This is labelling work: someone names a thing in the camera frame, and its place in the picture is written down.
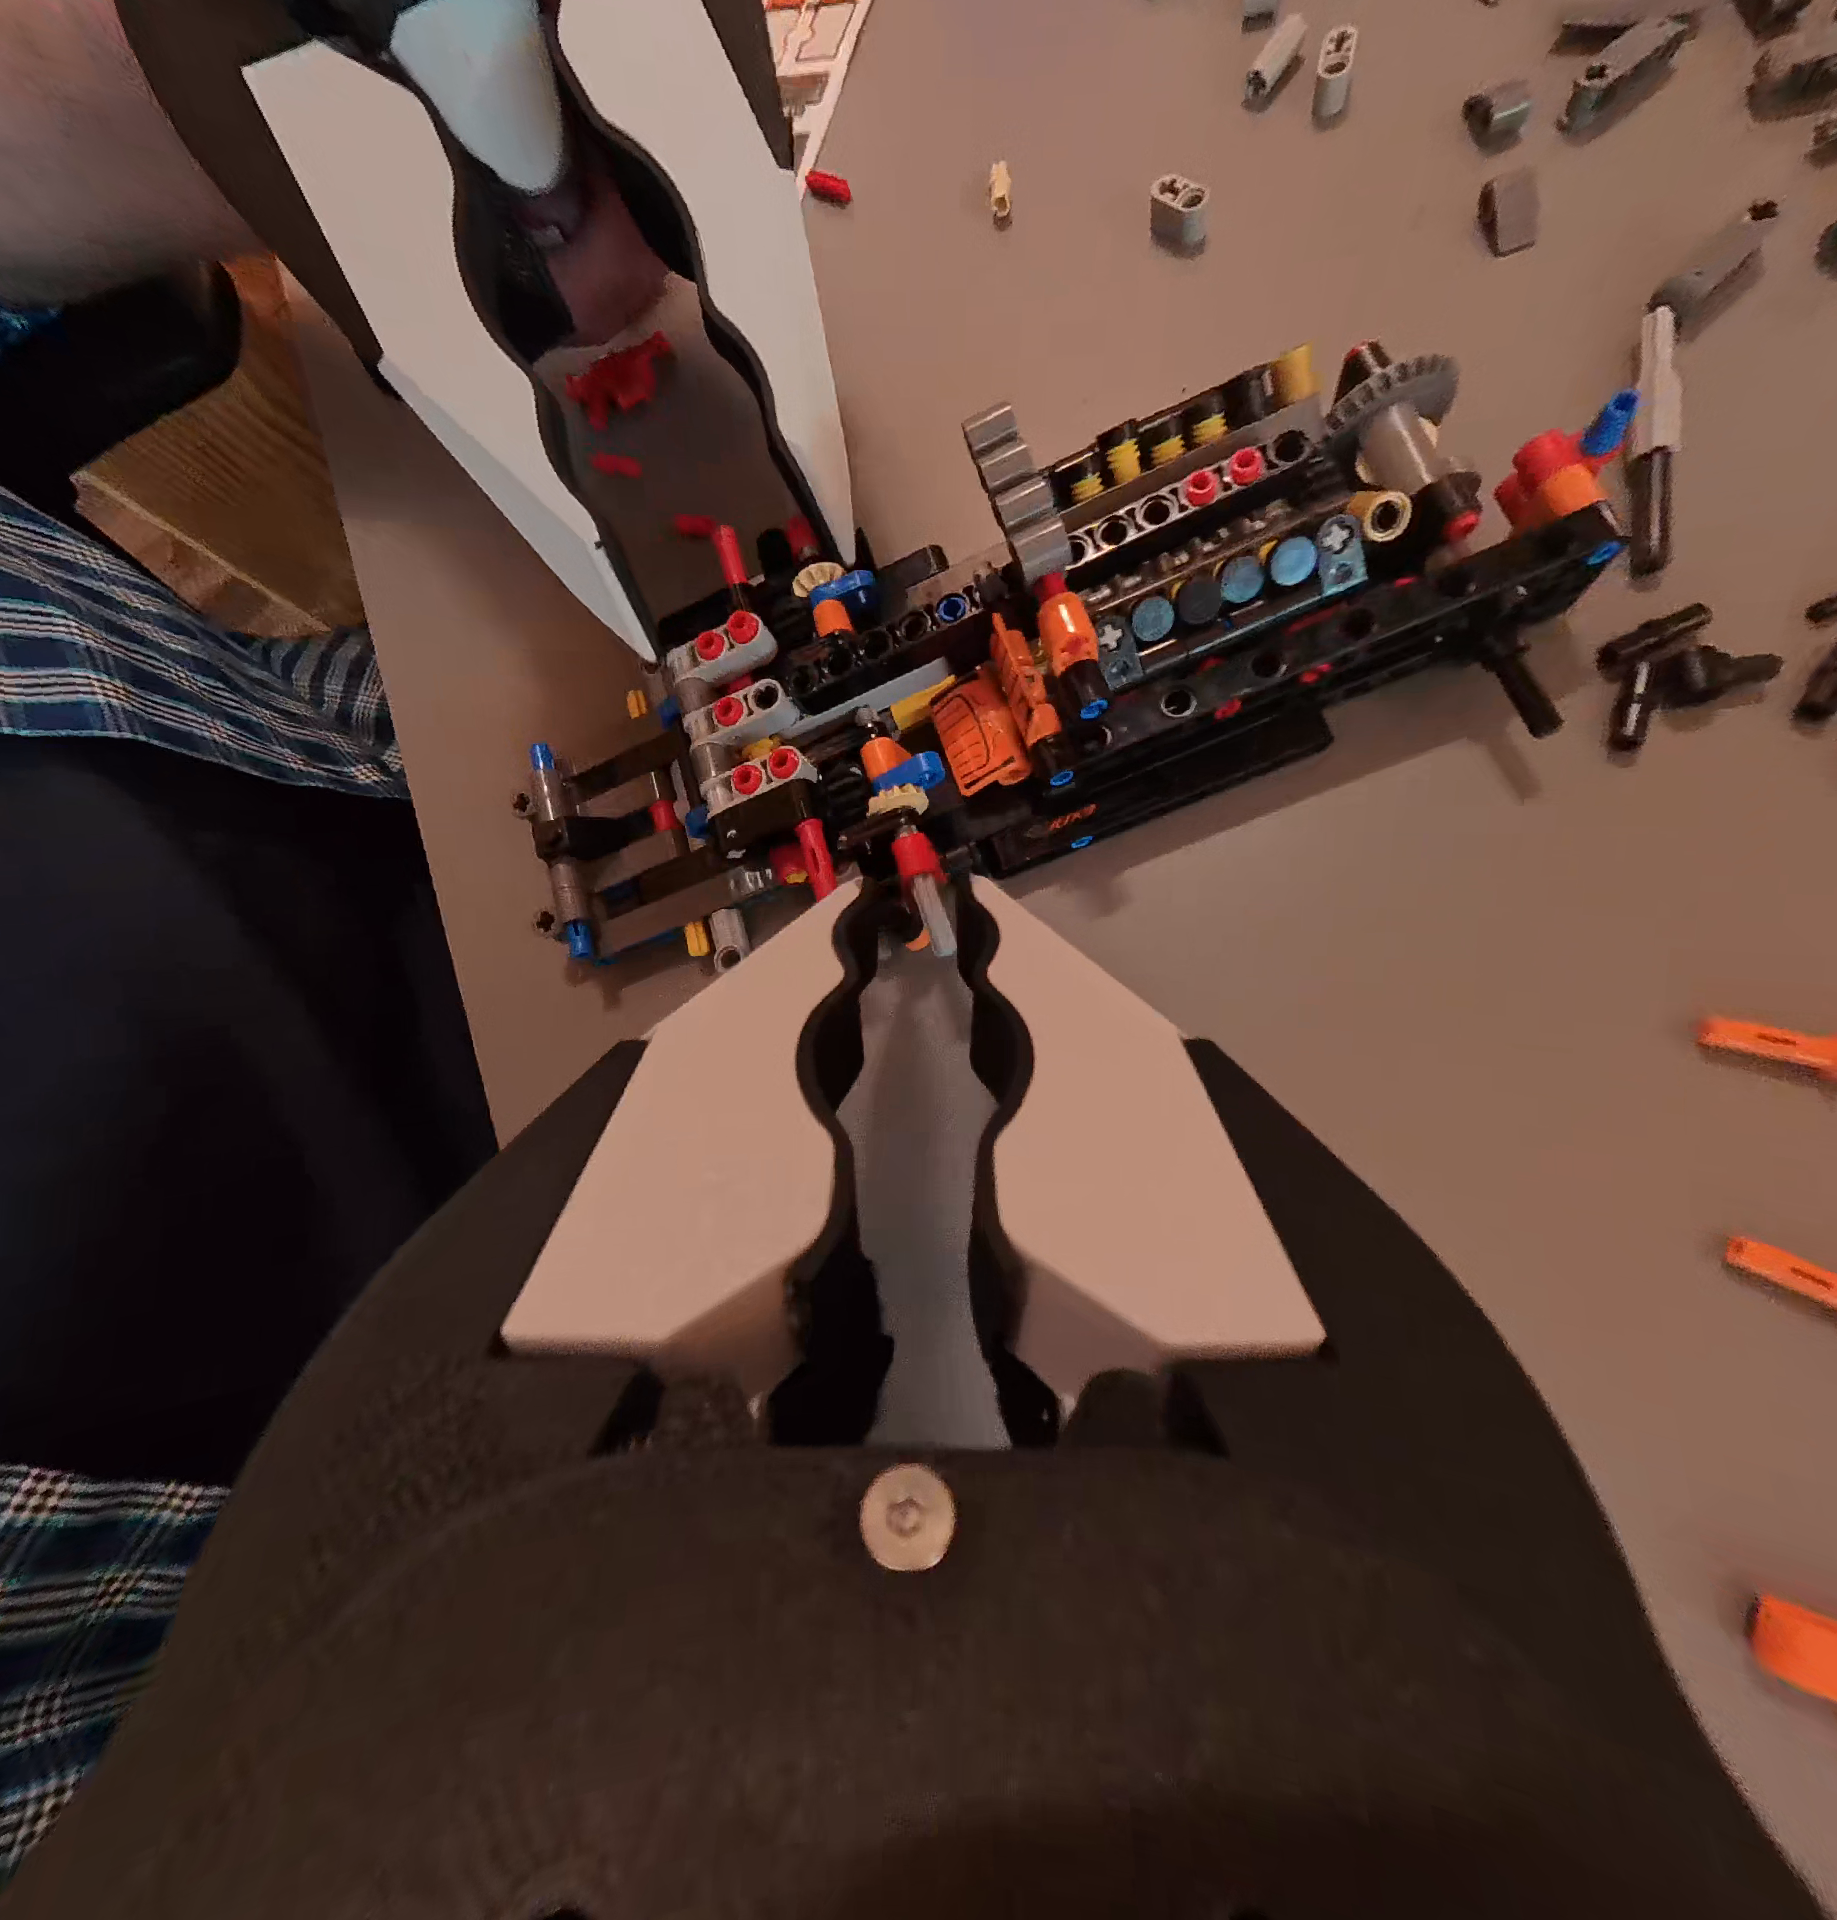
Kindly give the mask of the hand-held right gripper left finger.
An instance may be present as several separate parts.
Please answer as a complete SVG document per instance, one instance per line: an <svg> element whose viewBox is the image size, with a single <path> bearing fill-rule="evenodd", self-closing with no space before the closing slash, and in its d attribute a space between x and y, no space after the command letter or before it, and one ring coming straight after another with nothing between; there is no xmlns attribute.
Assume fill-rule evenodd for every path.
<svg viewBox="0 0 1837 1920"><path fill-rule="evenodd" d="M811 1272L853 1207L839 1111L876 958L844 881L665 1018L499 1335L516 1357L615 1357L767 1397L801 1364Z"/></svg>

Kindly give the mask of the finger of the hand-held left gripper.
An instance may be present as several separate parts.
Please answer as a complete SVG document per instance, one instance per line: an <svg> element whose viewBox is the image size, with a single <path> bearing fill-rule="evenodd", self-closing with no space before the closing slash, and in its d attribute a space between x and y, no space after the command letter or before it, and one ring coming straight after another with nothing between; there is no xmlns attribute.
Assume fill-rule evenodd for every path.
<svg viewBox="0 0 1837 1920"><path fill-rule="evenodd" d="M497 293L522 208L570 185L538 3L382 3L382 40L307 33L241 66L378 345L378 377L573 598L657 647L573 470L563 405Z"/></svg>
<svg viewBox="0 0 1837 1920"><path fill-rule="evenodd" d="M651 179L722 357L754 397L786 487L841 558L853 471L762 3L567 1L570 83Z"/></svg>

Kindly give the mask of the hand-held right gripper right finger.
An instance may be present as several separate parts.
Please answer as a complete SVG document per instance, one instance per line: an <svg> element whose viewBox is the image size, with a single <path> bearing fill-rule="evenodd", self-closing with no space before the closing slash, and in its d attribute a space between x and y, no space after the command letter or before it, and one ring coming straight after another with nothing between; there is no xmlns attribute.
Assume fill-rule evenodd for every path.
<svg viewBox="0 0 1837 1920"><path fill-rule="evenodd" d="M1012 1352L1034 1374L1311 1355L1320 1317L1185 1035L992 881L971 897L1031 1051L992 1145L1002 1248L1023 1266Z"/></svg>

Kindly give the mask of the lego car chassis model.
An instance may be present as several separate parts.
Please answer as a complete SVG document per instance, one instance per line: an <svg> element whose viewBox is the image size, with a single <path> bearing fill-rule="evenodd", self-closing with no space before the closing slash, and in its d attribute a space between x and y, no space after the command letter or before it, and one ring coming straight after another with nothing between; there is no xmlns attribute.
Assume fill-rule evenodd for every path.
<svg viewBox="0 0 1837 1920"><path fill-rule="evenodd" d="M808 518L683 518L722 583L653 633L651 731L604 761L530 750L513 809L547 872L533 927L603 966L683 941L725 973L747 913L860 872L913 947L955 950L958 877L1021 877L1331 745L1328 712L1436 667L1561 726L1526 633L1625 551L1601 485L1639 413L1615 391L1523 444L1495 489L1442 440L1442 354L1311 350L1122 420L1040 464L1017 413L963 437L1004 543L837 558Z"/></svg>

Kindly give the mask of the black axle with grey sleeve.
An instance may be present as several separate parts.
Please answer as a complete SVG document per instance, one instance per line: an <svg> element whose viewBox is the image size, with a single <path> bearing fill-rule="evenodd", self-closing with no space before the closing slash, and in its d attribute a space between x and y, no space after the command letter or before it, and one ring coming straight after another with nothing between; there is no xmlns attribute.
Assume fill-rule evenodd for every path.
<svg viewBox="0 0 1837 1920"><path fill-rule="evenodd" d="M1637 343L1635 413L1628 435L1630 572L1652 578L1673 562L1677 460L1682 445L1682 381L1677 314L1654 302Z"/></svg>

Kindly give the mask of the person's left forearm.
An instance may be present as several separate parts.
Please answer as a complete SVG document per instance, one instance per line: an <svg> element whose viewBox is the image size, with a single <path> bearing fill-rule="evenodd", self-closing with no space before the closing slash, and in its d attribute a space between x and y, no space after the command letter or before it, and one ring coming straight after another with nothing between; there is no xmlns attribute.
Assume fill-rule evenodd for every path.
<svg viewBox="0 0 1837 1920"><path fill-rule="evenodd" d="M166 118L112 1L0 1L0 307L261 251Z"/></svg>

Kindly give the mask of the pile of red lego pins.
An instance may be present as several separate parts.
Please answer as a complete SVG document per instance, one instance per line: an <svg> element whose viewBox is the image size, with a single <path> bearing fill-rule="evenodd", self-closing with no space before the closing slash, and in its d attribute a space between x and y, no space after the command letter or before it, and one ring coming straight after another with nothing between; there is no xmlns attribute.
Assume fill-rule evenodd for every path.
<svg viewBox="0 0 1837 1920"><path fill-rule="evenodd" d="M852 460L794 171L767 159L709 170L702 194L631 155L584 150L549 198L563 245L547 253L573 345L596 350L569 378L592 427L650 403L673 340L659 307L691 284L708 345L740 374L801 511L852 558Z"/></svg>

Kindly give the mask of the scattered grey lego pieces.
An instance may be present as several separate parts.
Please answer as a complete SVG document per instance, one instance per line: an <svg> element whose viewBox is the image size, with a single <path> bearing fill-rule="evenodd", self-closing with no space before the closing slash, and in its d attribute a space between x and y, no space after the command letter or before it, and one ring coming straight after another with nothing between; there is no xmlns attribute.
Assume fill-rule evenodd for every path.
<svg viewBox="0 0 1837 1920"><path fill-rule="evenodd" d="M1753 115L1779 118L1827 107L1837 100L1837 3L1739 3L1753 44L1759 48L1748 83ZM1554 51L1590 55L1571 82L1554 122L1562 134L1587 132L1625 112L1625 100L1650 87L1652 76L1673 70L1674 59L1697 33L1704 3L1601 3L1587 12L1565 12L1554 27ZM1272 24L1275 32L1244 72L1248 107L1275 96L1301 59L1305 25L1279 3L1241 3L1248 25ZM1359 33L1338 24L1318 42L1315 65L1315 118L1336 120L1349 100ZM1484 152L1505 152L1526 128L1533 96L1523 83L1501 83L1465 99L1465 131ZM1837 107L1825 112L1808 145L1810 161L1837 157ZM1538 238L1535 179L1528 171L1487 179L1479 198L1479 224L1495 257L1528 251ZM1150 188L1151 235L1173 251L1189 253L1205 242L1207 188L1176 175L1159 175ZM1778 219L1778 203L1759 201L1728 222L1680 270L1662 281L1644 307L1646 345L1659 345L1702 326L1713 302L1731 299L1731 290L1749 281L1762 262L1762 226ZM1837 219L1821 228L1817 268L1837 277Z"/></svg>

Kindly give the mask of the orange lego long pin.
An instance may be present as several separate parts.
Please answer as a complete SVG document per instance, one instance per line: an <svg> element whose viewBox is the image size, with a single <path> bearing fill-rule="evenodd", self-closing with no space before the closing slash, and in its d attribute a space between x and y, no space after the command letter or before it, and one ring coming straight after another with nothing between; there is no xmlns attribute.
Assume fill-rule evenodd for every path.
<svg viewBox="0 0 1837 1920"><path fill-rule="evenodd" d="M1734 1272L1837 1315L1837 1272L1832 1269L1748 1237L1725 1238L1721 1257Z"/></svg>
<svg viewBox="0 0 1837 1920"><path fill-rule="evenodd" d="M1837 1081L1837 1033L1821 1035L1759 1020L1707 1018L1697 1022L1695 1043L1713 1051Z"/></svg>

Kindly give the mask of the pile of black lego pieces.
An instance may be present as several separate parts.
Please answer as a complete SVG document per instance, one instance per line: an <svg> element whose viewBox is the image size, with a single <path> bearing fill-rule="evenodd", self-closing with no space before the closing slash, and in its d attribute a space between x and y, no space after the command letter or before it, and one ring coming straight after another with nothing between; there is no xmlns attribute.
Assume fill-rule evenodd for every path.
<svg viewBox="0 0 1837 1920"><path fill-rule="evenodd" d="M1650 614L1606 640L1597 668L1613 695L1603 731L1610 761L1630 765L1664 729L1697 729L1764 701L1779 705L1801 735L1827 733L1837 721L1837 591L1804 607L1802 622L1816 644L1795 674L1787 651L1728 644L1704 602Z"/></svg>

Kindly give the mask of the orange lego curved panel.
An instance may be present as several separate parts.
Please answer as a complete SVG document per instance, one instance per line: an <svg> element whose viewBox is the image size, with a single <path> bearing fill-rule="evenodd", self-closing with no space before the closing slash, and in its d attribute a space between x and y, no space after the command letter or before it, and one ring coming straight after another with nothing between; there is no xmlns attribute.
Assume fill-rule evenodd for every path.
<svg viewBox="0 0 1837 1920"><path fill-rule="evenodd" d="M1796 1693L1837 1709L1837 1620L1793 1598L1758 1595L1748 1641L1758 1665Z"/></svg>

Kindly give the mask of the dark navy garment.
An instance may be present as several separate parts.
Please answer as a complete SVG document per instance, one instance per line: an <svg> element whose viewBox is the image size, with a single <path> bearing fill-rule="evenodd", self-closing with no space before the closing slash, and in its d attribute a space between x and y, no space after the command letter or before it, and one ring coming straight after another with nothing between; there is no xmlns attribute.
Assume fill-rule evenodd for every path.
<svg viewBox="0 0 1837 1920"><path fill-rule="evenodd" d="M232 1480L493 1154L411 803L0 735L0 1468Z"/></svg>

